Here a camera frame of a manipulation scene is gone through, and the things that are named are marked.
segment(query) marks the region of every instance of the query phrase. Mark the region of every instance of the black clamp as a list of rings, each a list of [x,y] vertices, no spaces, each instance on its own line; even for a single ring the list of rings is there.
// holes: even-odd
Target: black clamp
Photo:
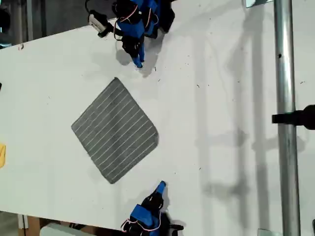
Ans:
[[[272,115],[272,123],[303,125],[309,130],[315,130],[315,105],[309,105],[302,111]]]

